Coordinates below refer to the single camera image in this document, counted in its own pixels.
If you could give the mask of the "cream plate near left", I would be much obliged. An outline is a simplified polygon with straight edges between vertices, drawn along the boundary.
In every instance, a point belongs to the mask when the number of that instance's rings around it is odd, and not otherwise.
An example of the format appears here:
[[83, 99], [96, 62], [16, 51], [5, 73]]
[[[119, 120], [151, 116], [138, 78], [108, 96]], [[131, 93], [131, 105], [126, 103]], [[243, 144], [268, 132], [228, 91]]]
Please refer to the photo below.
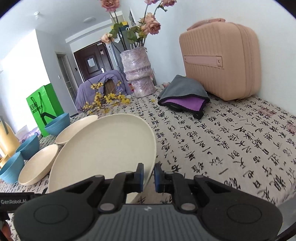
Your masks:
[[58, 152], [58, 145], [52, 144], [34, 154], [20, 172], [18, 183], [30, 186], [42, 180], [50, 172]]

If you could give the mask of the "yellow thermos jug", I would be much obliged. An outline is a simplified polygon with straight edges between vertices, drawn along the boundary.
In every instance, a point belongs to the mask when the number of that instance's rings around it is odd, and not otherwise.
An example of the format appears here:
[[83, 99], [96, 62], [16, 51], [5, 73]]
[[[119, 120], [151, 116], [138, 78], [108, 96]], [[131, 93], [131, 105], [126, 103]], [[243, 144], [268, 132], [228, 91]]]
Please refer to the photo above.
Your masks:
[[8, 123], [4, 121], [1, 116], [1, 150], [4, 156], [1, 158], [1, 168], [6, 164], [10, 157], [12, 157], [17, 148], [20, 146], [18, 138], [11, 129]]

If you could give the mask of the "cream plate far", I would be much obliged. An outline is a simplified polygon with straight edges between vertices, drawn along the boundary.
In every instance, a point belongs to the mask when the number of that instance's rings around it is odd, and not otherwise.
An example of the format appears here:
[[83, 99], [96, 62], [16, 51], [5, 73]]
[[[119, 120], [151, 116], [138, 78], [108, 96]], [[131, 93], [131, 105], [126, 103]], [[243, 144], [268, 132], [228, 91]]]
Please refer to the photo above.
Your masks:
[[67, 128], [65, 128], [62, 132], [60, 132], [59, 135], [57, 135], [55, 139], [55, 143], [57, 145], [62, 145], [62, 146], [65, 145], [79, 131], [81, 131], [83, 128], [85, 128], [87, 125], [91, 124], [92, 122], [96, 121], [97, 119], [98, 119], [97, 115], [90, 115], [80, 120], [77, 120], [76, 122], [72, 123]]

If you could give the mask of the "grey purple folded cloth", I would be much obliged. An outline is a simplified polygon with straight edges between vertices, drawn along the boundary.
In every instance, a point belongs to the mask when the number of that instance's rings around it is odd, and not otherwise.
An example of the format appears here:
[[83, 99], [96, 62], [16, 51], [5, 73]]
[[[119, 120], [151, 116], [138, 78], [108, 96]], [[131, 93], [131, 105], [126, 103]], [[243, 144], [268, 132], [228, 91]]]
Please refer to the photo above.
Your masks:
[[208, 93], [201, 83], [180, 75], [176, 75], [158, 97], [158, 105], [176, 112], [192, 113], [198, 120], [203, 117], [203, 108], [209, 102]]

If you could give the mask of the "purple jacket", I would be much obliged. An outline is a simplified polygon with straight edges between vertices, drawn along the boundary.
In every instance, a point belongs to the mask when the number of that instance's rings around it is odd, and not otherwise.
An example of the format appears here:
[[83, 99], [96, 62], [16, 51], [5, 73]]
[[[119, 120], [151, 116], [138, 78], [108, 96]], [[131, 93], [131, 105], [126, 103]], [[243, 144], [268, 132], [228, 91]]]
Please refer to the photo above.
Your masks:
[[83, 106], [86, 104], [86, 102], [91, 104], [94, 101], [96, 90], [91, 89], [91, 85], [97, 83], [105, 84], [105, 82], [110, 79], [113, 80], [113, 83], [116, 87], [116, 94], [132, 94], [130, 85], [128, 84], [125, 76], [122, 73], [117, 70], [107, 71], [105, 73], [92, 77], [79, 85], [75, 100], [75, 106], [79, 113], [82, 113]]

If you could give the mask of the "yellow flower branch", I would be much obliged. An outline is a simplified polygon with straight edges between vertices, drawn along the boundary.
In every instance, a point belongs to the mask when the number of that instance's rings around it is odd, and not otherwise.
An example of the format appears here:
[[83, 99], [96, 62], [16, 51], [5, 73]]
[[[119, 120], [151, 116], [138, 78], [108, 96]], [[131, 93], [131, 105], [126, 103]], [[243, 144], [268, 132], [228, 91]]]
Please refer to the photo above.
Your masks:
[[[111, 83], [114, 84], [114, 87], [111, 89], [111, 92], [101, 92], [105, 89], [106, 83], [108, 81], [111, 81]], [[90, 85], [90, 88], [95, 91], [94, 100], [86, 101], [80, 110], [88, 114], [100, 110], [103, 110], [104, 113], [108, 113], [110, 106], [130, 104], [130, 99], [126, 95], [122, 94], [121, 92], [116, 92], [116, 88], [120, 87], [121, 84], [122, 82], [120, 80], [114, 83], [113, 79], [107, 79], [107, 81], [104, 83], [92, 83]]]

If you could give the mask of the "pink wrapped vase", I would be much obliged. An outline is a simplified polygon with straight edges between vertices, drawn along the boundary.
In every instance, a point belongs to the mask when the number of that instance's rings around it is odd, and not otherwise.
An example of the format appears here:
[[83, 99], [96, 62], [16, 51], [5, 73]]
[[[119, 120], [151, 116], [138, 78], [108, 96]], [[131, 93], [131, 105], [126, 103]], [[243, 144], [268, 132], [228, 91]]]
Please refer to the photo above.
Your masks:
[[156, 89], [151, 79], [154, 72], [145, 47], [123, 51], [120, 57], [126, 80], [132, 84], [134, 96], [142, 98], [155, 93]]

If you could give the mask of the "dark brown door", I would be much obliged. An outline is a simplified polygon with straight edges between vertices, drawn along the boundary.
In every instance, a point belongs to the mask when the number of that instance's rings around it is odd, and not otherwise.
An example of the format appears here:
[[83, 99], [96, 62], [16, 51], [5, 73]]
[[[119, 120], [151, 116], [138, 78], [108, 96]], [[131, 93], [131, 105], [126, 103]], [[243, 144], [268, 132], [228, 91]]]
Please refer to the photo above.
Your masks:
[[107, 47], [101, 41], [74, 52], [74, 57], [84, 82], [114, 69]]

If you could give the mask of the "blue bowl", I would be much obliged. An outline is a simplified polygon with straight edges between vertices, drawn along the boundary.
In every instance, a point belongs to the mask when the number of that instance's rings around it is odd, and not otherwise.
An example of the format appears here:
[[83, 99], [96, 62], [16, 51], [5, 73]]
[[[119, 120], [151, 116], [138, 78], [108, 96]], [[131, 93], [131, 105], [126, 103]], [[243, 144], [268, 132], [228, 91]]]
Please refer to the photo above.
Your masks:
[[4, 164], [0, 172], [1, 180], [9, 184], [18, 182], [20, 172], [25, 165], [21, 152], [15, 153], [9, 160]]
[[62, 115], [53, 119], [45, 126], [45, 130], [53, 136], [59, 135], [64, 129], [70, 125], [69, 113], [63, 113]]
[[34, 154], [40, 150], [38, 135], [33, 135], [25, 140], [17, 149], [16, 153], [20, 152], [24, 160], [29, 160]]

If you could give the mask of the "pink ribbed suitcase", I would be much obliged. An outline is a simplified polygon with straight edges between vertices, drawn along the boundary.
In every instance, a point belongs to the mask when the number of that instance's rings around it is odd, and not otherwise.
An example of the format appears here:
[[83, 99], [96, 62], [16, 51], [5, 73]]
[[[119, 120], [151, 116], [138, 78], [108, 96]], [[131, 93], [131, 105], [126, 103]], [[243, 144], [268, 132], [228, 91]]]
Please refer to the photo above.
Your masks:
[[261, 87], [259, 40], [249, 27], [223, 18], [203, 20], [179, 37], [187, 77], [224, 101], [248, 98]]

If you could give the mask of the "large cream plate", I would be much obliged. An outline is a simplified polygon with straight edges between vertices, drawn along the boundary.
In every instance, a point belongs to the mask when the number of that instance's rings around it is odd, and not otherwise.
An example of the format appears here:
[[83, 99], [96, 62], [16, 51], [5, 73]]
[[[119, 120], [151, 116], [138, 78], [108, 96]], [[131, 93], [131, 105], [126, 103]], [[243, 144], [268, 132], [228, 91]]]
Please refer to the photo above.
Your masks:
[[99, 118], [80, 130], [60, 150], [53, 163], [48, 191], [68, 187], [95, 175], [112, 179], [144, 165], [144, 187], [149, 183], [157, 156], [150, 125], [127, 113]]

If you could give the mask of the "green paper bag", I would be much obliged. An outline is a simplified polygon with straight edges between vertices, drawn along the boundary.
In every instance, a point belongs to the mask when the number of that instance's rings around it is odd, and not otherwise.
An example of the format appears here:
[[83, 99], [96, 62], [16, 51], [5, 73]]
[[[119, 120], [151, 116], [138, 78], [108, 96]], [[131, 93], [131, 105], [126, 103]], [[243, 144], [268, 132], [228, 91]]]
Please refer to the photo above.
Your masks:
[[52, 84], [43, 85], [26, 100], [41, 135], [48, 136], [45, 126], [64, 113]]

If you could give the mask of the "calligraphy print tablecloth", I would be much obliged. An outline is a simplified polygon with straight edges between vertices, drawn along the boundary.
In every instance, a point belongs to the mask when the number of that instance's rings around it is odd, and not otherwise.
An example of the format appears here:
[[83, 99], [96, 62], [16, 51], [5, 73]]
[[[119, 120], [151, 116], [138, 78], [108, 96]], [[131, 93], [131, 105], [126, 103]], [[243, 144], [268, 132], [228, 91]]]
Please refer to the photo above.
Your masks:
[[157, 141], [164, 171], [207, 176], [275, 205], [295, 196], [295, 116], [259, 97], [224, 102], [210, 96], [204, 116], [159, 106], [157, 94], [112, 105], [99, 117], [131, 113]]

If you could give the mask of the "dried pink roses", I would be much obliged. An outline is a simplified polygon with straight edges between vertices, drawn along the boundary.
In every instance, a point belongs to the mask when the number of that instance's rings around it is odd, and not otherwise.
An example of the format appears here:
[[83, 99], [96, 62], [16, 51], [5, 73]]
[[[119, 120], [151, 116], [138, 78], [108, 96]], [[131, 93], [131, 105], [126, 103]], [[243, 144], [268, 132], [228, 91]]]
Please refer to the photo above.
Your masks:
[[[119, 21], [116, 10], [120, 7], [120, 1], [100, 1], [101, 7], [104, 8], [113, 20], [113, 26], [109, 33], [105, 33], [100, 38], [104, 44], [112, 44], [115, 39], [119, 38], [122, 42], [124, 50], [127, 50], [127, 44], [123, 38], [122, 28], [125, 26]], [[174, 6], [177, 1], [145, 1], [144, 16], [139, 21], [126, 30], [126, 39], [129, 44], [134, 47], [143, 47], [148, 35], [157, 35], [161, 30], [161, 24], [156, 20], [156, 11], [162, 9], [167, 11], [167, 8]], [[155, 5], [153, 13], [149, 13], [148, 7]]]

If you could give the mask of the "wooden chair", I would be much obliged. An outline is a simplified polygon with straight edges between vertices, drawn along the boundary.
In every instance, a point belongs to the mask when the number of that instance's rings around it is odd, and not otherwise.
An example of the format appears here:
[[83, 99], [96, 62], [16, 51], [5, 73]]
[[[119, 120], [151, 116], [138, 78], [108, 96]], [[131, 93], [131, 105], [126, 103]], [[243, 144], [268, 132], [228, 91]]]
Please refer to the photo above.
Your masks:
[[109, 95], [111, 93], [116, 94], [116, 88], [117, 88], [118, 81], [115, 81], [113, 79], [107, 79], [104, 83], [104, 95]]

